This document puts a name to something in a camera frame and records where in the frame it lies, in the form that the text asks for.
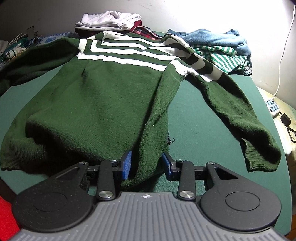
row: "white towel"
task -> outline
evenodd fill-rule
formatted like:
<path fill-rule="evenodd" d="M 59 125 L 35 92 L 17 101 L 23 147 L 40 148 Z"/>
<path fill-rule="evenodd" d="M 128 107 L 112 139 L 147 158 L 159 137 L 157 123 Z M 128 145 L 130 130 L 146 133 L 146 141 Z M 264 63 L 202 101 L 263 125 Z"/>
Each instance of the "white towel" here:
<path fill-rule="evenodd" d="M 93 31 L 122 31 L 131 29 L 135 21 L 138 20 L 141 20 L 141 16 L 136 13 L 116 11 L 107 11 L 93 15 L 85 13 L 82 20 L 75 24 L 75 28 Z"/>

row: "dark green sweater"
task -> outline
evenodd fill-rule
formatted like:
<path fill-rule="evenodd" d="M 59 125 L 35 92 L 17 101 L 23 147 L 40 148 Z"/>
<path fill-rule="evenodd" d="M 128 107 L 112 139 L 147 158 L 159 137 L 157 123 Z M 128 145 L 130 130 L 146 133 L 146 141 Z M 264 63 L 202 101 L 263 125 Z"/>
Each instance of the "dark green sweater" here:
<path fill-rule="evenodd" d="M 178 37 L 153 41 L 103 32 L 34 47 L 0 72 L 0 95 L 64 63 L 11 124 L 1 146 L 1 169 L 32 171 L 44 162 L 81 160 L 93 165 L 131 149 L 132 171 L 123 187 L 143 182 L 168 150 L 167 107 L 187 75 L 241 140 L 248 169 L 278 166 L 280 149 L 242 91 Z"/>

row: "ribbed cuff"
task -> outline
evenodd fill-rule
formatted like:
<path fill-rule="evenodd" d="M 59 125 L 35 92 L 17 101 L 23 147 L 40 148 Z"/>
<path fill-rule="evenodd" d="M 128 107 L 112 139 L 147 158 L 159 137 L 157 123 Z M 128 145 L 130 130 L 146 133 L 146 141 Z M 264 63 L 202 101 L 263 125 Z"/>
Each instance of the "ribbed cuff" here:
<path fill-rule="evenodd" d="M 269 162 L 248 140 L 241 139 L 241 145 L 243 145 L 244 147 L 243 152 L 246 159 L 248 171 L 260 170 L 265 172 L 272 172 L 277 169 L 280 160 L 276 163 Z"/>

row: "white cable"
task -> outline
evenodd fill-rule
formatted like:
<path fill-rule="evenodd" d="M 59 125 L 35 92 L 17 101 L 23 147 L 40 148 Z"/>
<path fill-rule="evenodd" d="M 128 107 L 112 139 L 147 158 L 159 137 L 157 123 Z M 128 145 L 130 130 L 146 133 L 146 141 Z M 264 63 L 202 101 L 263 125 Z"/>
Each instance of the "white cable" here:
<path fill-rule="evenodd" d="M 284 56 L 284 53 L 285 53 L 285 48 L 286 48 L 286 44 L 287 44 L 287 41 L 288 41 L 288 37 L 289 37 L 289 34 L 290 34 L 290 32 L 291 32 L 291 28 L 292 28 L 292 25 L 293 25 L 293 22 L 294 22 L 294 17 L 295 17 L 295 4 L 294 4 L 294 10 L 293 10 L 293 18 L 292 18 L 292 21 L 291 21 L 291 24 L 290 24 L 290 28 L 289 28 L 289 32 L 288 32 L 288 36 L 287 36 L 287 38 L 286 38 L 286 42 L 285 42 L 285 45 L 284 45 L 283 54 L 282 54 L 281 59 L 280 59 L 280 61 L 279 61 L 279 73 L 280 73 L 280 69 L 281 69 L 281 60 L 283 59 L 283 56 Z M 274 94 L 273 97 L 272 97 L 272 100 L 274 100 L 274 98 L 276 97 L 276 94 L 277 94 L 277 92 L 278 92 L 278 90 L 279 90 L 279 85 L 278 85 L 278 88 L 277 88 L 275 94 Z"/>
<path fill-rule="evenodd" d="M 21 39 L 22 37 L 26 36 L 27 34 L 23 34 L 22 36 L 18 35 L 19 37 L 14 38 L 14 40 L 10 41 L 10 43 L 7 46 L 10 46 L 12 44 L 14 44 L 15 42 L 17 42 L 19 39 Z"/>
<path fill-rule="evenodd" d="M 22 33 L 20 33 L 18 36 L 16 36 L 13 40 L 11 40 L 8 44 L 13 43 L 20 35 L 22 35 Z"/>

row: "blue towel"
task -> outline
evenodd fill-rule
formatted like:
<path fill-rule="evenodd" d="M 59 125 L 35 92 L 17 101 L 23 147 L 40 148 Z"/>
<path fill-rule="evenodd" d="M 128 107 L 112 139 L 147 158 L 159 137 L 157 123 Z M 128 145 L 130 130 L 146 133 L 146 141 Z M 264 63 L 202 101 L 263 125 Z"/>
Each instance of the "blue towel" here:
<path fill-rule="evenodd" d="M 247 40 L 239 35 L 235 29 L 223 33 L 214 33 L 206 29 L 198 29 L 192 33 L 175 32 L 171 29 L 168 34 L 174 34 L 184 39 L 188 44 L 206 44 L 216 46 L 228 46 L 237 51 L 239 55 L 249 56 L 251 50 L 248 47 Z"/>

